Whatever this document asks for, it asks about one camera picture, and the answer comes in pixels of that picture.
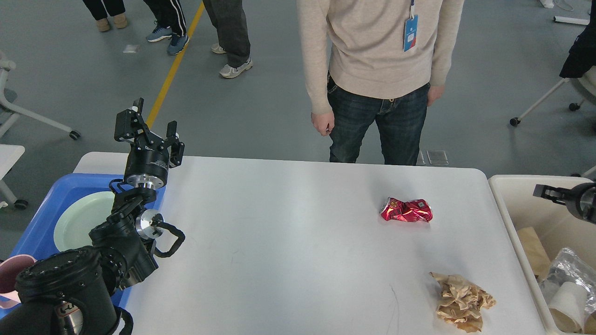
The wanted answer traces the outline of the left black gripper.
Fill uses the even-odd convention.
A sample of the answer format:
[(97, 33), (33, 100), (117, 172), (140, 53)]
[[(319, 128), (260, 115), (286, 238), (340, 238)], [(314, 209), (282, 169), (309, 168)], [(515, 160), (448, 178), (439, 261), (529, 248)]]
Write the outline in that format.
[(135, 188), (160, 189), (167, 184), (169, 168), (180, 166), (185, 144), (177, 133), (177, 122), (167, 125), (166, 139), (149, 143), (149, 127), (142, 118), (143, 98), (116, 116), (114, 140), (128, 142), (124, 182)]

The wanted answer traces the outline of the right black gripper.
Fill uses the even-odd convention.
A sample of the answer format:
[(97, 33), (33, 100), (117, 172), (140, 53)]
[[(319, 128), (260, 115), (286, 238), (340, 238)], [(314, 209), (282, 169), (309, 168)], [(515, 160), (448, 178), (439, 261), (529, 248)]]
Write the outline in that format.
[(580, 184), (572, 189), (536, 184), (534, 197), (566, 206), (578, 219), (596, 224), (596, 183)]

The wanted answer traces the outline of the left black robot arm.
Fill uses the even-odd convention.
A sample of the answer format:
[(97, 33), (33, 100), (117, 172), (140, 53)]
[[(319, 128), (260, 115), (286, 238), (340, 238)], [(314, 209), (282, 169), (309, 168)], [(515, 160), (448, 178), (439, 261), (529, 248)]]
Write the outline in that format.
[(115, 195), (111, 213), (89, 232), (91, 246), (69, 249), (37, 261), (16, 275), (20, 305), (2, 318), (3, 335), (121, 335), (132, 333), (131, 314), (111, 301), (156, 269), (156, 257), (171, 257), (185, 240), (147, 204), (181, 165), (185, 144), (177, 122), (165, 138), (142, 118), (143, 99), (117, 114), (114, 138), (130, 143), (123, 178), (108, 184)]

